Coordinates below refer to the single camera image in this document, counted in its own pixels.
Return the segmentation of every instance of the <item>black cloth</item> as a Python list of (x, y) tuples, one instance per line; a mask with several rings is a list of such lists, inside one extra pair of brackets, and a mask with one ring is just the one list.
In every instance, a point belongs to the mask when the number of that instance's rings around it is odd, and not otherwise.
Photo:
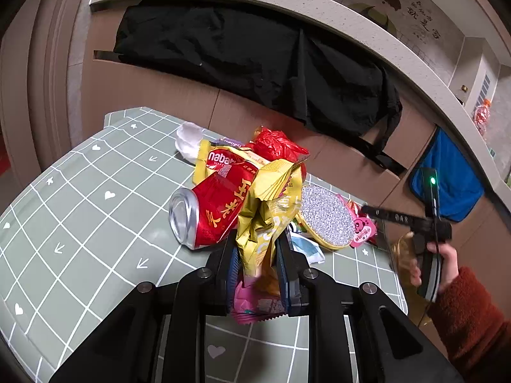
[[(382, 154), (402, 111), (385, 69), (353, 43), (294, 17), (244, 3), (142, 0), (126, 10), (114, 52), (122, 62), (202, 81), (294, 117), (381, 167), (397, 164)], [(374, 146), (359, 138), (384, 117), (385, 134)]]

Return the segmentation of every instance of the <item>glitter sponge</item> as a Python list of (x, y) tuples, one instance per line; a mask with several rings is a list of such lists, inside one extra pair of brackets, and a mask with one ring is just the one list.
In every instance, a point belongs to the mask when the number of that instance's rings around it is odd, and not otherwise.
[(352, 215), (335, 193), (316, 185), (301, 190), (300, 214), (308, 227), (334, 247), (349, 245), (355, 234)]

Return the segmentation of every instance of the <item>silver can rim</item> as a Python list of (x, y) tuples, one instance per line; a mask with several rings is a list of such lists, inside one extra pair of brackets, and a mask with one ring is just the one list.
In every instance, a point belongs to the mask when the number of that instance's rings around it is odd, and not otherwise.
[[(185, 210), (185, 225), (179, 223), (178, 213)], [(195, 249), (195, 238), (199, 225), (199, 200), (195, 192), (186, 187), (180, 187), (172, 193), (169, 199), (169, 223), (174, 236), (180, 244)]]

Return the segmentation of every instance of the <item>pink cartoon sticker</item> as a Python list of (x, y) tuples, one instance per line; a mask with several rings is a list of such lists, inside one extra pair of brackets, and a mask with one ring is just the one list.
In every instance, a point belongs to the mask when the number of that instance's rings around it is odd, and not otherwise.
[(353, 223), (355, 224), (355, 234), (350, 245), (352, 248), (356, 248), (376, 233), (376, 226), (367, 217), (356, 218)]

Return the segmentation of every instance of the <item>knit sweater sleeve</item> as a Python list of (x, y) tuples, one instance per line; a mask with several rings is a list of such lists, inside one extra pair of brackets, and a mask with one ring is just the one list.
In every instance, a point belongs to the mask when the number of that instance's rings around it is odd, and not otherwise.
[(499, 351), (511, 348), (509, 322), (467, 267), (460, 268), (458, 277), (438, 296), (428, 314), (450, 362), (465, 379), (486, 366), (495, 367)]

